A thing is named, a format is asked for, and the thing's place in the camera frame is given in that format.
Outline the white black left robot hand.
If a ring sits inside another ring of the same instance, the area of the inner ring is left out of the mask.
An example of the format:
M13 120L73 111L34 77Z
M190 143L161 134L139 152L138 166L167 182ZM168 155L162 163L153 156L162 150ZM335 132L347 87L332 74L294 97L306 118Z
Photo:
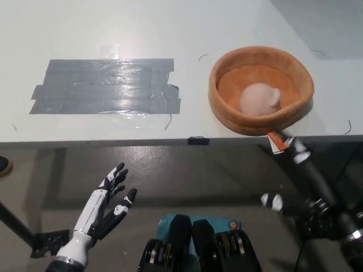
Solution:
M56 261L82 270L87 267L88 251L126 217L136 198L137 189L131 188L121 202L105 214L111 199L125 189L121 183L127 173L125 164L121 163L105 176L90 195L73 229L72 238L58 251Z

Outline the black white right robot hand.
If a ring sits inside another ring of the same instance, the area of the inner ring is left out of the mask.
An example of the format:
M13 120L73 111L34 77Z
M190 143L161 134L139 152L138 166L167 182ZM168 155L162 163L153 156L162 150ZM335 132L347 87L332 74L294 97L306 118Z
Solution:
M285 163L290 173L299 175L297 186L302 199L265 193L261 204L294 218L303 239L337 240L342 244L362 243L362 223L352 214L329 180L312 159L312 153L297 137L281 131L268 133L272 153Z

